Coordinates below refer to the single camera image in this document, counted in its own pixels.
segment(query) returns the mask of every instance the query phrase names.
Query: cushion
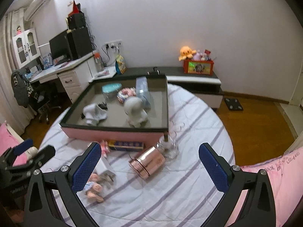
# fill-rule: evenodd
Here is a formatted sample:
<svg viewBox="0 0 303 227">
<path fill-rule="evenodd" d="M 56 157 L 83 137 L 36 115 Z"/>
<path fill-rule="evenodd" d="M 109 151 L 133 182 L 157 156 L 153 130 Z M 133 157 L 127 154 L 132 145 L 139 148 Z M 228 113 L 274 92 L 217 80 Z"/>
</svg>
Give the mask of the cushion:
<svg viewBox="0 0 303 227">
<path fill-rule="evenodd" d="M 2 155 L 8 148 L 13 148 L 17 146 L 19 142 L 16 138 L 14 138 L 6 128 L 5 123 L 0 126 L 0 155 Z M 23 153 L 17 156 L 14 166 L 26 164 L 27 157 L 26 154 Z"/>
<path fill-rule="evenodd" d="M 303 195 L 303 147 L 269 161 L 252 166 L 242 166 L 246 172 L 256 173 L 265 169 L 268 173 L 276 208 L 276 227 L 281 227 L 290 217 Z M 238 203 L 225 226 L 235 222 L 247 190 L 243 190 Z"/>
</svg>

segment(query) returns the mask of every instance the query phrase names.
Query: rose gold cup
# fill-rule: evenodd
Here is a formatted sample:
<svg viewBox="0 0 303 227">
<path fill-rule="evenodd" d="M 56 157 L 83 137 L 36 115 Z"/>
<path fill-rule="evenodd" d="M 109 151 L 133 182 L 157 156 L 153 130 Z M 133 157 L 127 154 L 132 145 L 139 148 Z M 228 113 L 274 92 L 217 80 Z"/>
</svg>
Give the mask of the rose gold cup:
<svg viewBox="0 0 303 227">
<path fill-rule="evenodd" d="M 155 147 L 151 147 L 129 161 L 129 166 L 132 167 L 138 175 L 146 179 L 153 174 L 165 162 L 165 158 Z"/>
</svg>

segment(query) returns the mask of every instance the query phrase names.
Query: orange box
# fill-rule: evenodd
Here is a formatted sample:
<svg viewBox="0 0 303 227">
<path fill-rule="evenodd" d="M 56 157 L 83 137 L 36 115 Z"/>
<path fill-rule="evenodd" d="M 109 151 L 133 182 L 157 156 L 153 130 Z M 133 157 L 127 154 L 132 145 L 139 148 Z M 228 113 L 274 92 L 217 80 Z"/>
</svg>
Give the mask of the orange box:
<svg viewBox="0 0 303 227">
<path fill-rule="evenodd" d="M 212 60 L 186 59 L 183 63 L 184 73 L 212 75 L 214 62 Z"/>
</svg>

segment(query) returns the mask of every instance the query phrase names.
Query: speaker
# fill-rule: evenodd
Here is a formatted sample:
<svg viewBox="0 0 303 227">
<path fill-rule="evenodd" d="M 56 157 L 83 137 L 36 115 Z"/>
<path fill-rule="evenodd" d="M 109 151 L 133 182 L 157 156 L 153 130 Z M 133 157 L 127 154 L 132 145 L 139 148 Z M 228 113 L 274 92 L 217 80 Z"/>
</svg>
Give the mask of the speaker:
<svg viewBox="0 0 303 227">
<path fill-rule="evenodd" d="M 77 28 L 66 34 L 69 55 L 72 60 L 79 59 L 92 52 L 91 40 L 86 27 Z"/>
<path fill-rule="evenodd" d="M 73 30 L 75 28 L 85 27 L 85 17 L 84 13 L 79 12 L 75 13 L 72 16 L 68 17 L 69 29 Z"/>
</svg>

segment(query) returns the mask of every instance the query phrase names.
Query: white desk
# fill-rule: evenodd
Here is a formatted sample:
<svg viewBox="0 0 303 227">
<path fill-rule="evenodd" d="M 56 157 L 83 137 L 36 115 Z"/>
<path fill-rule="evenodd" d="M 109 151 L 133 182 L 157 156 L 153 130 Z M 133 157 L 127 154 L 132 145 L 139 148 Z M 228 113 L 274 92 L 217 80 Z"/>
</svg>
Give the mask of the white desk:
<svg viewBox="0 0 303 227">
<path fill-rule="evenodd" d="M 36 76 L 34 76 L 30 80 L 30 82 L 40 81 L 40 83 L 44 83 L 44 82 L 48 82 L 50 80 L 56 79 L 56 78 L 58 78 L 59 73 L 73 69 L 91 57 L 93 57 L 93 55 L 92 55 L 92 53 L 89 53 L 77 60 L 70 61 L 66 66 L 62 66 L 62 64 L 57 65 L 57 66 L 52 66 L 46 70 L 43 70 Z M 92 66 L 95 69 L 95 66 L 92 65 L 92 61 L 89 62 L 89 66 L 90 67 Z"/>
<path fill-rule="evenodd" d="M 70 61 L 65 66 L 60 64 L 43 70 L 34 76 L 30 82 L 39 81 L 44 83 L 59 78 L 69 99 L 75 102 L 96 73 L 94 57 L 92 53 L 89 53 L 80 59 Z"/>
</svg>

